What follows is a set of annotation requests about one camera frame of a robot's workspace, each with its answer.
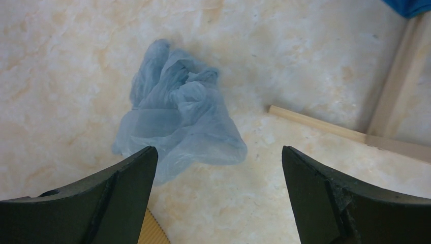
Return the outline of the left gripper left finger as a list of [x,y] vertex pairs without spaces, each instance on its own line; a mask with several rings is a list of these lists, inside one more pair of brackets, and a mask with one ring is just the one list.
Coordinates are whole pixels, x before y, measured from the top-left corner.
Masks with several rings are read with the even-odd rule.
[[1,202],[1,243],[137,243],[158,162],[148,146],[37,197]]

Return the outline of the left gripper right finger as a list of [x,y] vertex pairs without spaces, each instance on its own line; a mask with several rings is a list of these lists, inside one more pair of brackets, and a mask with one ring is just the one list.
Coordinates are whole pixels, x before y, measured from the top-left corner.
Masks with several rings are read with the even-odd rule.
[[371,185],[282,150],[301,243],[430,243],[430,199]]

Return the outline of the blue plastic trash bag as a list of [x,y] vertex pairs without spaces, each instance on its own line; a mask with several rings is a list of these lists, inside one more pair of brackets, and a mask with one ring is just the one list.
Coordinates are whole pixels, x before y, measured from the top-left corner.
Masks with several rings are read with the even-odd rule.
[[218,86],[219,71],[165,39],[151,43],[134,75],[132,108],[121,119],[111,150],[125,158],[153,146],[153,183],[175,179],[195,162],[242,163],[248,149]]

